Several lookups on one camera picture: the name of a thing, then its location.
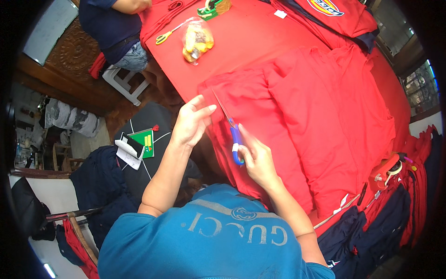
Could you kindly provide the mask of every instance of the navy shirt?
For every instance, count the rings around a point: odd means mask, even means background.
[[[79,3],[79,22],[82,29],[95,39],[103,51],[105,59],[110,63],[117,63],[139,39],[128,44],[109,48],[116,43],[138,34],[141,31],[141,19],[137,14],[129,15],[111,6],[117,0],[81,0]]]
[[[214,184],[158,218],[121,215],[99,252],[100,278],[335,278],[303,261],[287,222],[238,193]]]

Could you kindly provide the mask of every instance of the plastic bag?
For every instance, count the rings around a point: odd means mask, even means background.
[[[95,137],[99,132],[100,118],[54,98],[45,107],[45,128],[56,126],[73,130],[86,137]]]
[[[183,57],[192,65],[214,46],[214,37],[207,23],[199,17],[187,19],[181,26]]]

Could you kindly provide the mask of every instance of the blue-handled scissors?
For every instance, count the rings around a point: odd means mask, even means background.
[[[222,108],[223,114],[226,117],[226,120],[229,122],[229,126],[231,127],[231,134],[232,134],[232,140],[234,144],[232,145],[232,157],[234,159],[234,162],[242,166],[245,164],[245,160],[241,159],[239,160],[239,156],[237,154],[237,151],[239,150],[239,145],[242,144],[242,136],[240,135],[239,126],[234,122],[234,119],[229,116],[227,110],[223,106],[222,102],[220,102],[220,99],[217,97],[217,94],[215,93],[214,89],[212,89],[212,92],[214,93],[215,98],[217,99],[217,102],[219,103],[220,107]]]

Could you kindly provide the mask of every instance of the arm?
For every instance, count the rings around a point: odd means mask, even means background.
[[[239,130],[247,145],[240,146],[239,151],[245,159],[249,176],[267,192],[276,214],[290,225],[301,245],[303,260],[326,266],[310,219],[276,173],[271,149],[252,136],[243,125],[239,124]]]
[[[144,11],[152,6],[152,0],[117,0],[111,7],[130,15]]]
[[[204,104],[203,96],[199,95],[180,109],[169,145],[158,171],[144,190],[138,213],[158,217],[173,206],[192,148],[211,124],[211,114],[217,108]]]

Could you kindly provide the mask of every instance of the scissors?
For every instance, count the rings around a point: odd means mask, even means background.
[[[177,27],[175,27],[172,31],[167,32],[166,34],[162,34],[159,35],[157,37],[157,42],[155,43],[156,45],[159,45],[161,43],[163,43],[165,40],[167,40],[167,38],[172,34],[173,31],[177,30],[178,28],[181,27],[181,25],[183,25],[183,23],[181,23],[180,25],[178,25]]]
[[[237,151],[239,150],[239,145],[242,144],[242,136],[240,135],[239,126],[234,122],[234,119],[229,116],[227,110],[220,102],[220,99],[217,97],[217,94],[215,93],[214,89],[212,89],[212,92],[214,93],[215,98],[217,99],[217,102],[219,103],[220,107],[222,108],[223,114],[226,117],[226,120],[229,122],[229,126],[231,127],[231,134],[232,134],[232,140],[234,144],[232,145],[232,157],[234,159],[234,162],[242,166],[245,164],[245,160],[241,159],[239,160],[239,156],[237,154]]]

